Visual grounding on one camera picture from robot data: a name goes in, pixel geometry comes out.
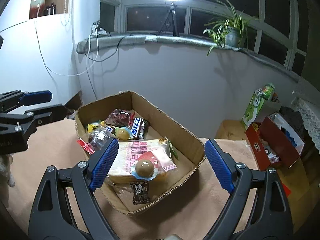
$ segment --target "plant pot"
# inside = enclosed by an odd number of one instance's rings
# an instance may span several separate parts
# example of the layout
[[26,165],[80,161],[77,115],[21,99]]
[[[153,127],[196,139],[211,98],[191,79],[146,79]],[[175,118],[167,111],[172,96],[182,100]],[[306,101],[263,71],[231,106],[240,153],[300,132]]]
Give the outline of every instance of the plant pot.
[[239,43],[240,31],[230,27],[228,27],[228,30],[230,32],[226,36],[226,45],[229,45],[235,48],[242,48],[244,46],[244,40],[245,40],[244,35],[242,37],[241,42]]

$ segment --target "blue gripper pad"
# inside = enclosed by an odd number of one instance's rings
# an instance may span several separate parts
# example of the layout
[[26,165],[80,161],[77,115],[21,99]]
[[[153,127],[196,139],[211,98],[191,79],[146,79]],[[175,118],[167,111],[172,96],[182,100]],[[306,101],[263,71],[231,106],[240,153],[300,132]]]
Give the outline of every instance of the blue gripper pad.
[[20,104],[23,106],[33,106],[41,103],[50,102],[52,93],[49,90],[25,93],[20,97]]
[[231,194],[235,188],[232,183],[231,171],[210,140],[205,143],[204,153],[207,156],[221,187]]
[[92,170],[91,182],[89,189],[91,192],[95,192],[97,188],[100,188],[113,164],[119,151],[118,140],[114,139],[109,147],[105,150],[97,165]]

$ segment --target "light stand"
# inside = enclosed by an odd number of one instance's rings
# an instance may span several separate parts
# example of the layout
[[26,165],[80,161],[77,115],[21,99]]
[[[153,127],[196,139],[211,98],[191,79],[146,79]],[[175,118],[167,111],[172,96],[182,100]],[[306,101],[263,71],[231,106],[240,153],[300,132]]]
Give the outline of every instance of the light stand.
[[178,26],[177,26],[177,17],[176,17],[176,3],[175,2],[171,2],[170,5],[170,11],[167,12],[163,25],[161,26],[160,30],[158,31],[157,35],[159,35],[165,25],[165,23],[167,22],[167,20],[169,20],[169,17],[171,15],[172,17],[172,31],[173,31],[173,36],[174,37],[179,37],[179,32],[178,32]]

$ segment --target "red vase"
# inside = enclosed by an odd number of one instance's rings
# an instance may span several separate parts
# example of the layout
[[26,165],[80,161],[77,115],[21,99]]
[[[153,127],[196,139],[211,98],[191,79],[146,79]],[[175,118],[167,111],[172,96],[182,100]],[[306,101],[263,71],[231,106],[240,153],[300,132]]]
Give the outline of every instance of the red vase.
[[39,10],[38,17],[43,16],[44,8],[45,8],[45,0],[31,0],[29,19],[36,18],[38,10]]

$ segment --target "potted plant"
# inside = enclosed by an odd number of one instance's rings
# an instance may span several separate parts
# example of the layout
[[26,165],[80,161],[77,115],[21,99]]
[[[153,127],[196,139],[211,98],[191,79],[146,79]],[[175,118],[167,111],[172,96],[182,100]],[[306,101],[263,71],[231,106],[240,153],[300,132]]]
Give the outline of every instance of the potted plant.
[[207,56],[210,54],[211,50],[216,48],[217,46],[220,46],[221,48],[224,48],[226,45],[226,37],[230,33],[230,30],[228,29],[228,24],[225,22],[224,25],[220,25],[217,32],[215,32],[213,29],[205,29],[203,34],[208,33],[211,40],[216,44],[210,47]]
[[226,1],[228,4],[219,0],[217,0],[217,3],[220,3],[227,7],[231,16],[226,20],[218,20],[215,22],[208,23],[205,26],[213,25],[213,27],[211,28],[212,30],[215,29],[217,26],[226,26],[228,34],[225,37],[225,44],[235,48],[239,48],[244,45],[245,38],[248,41],[247,26],[251,19],[243,19],[243,11],[240,14],[237,14],[235,7],[228,0]]

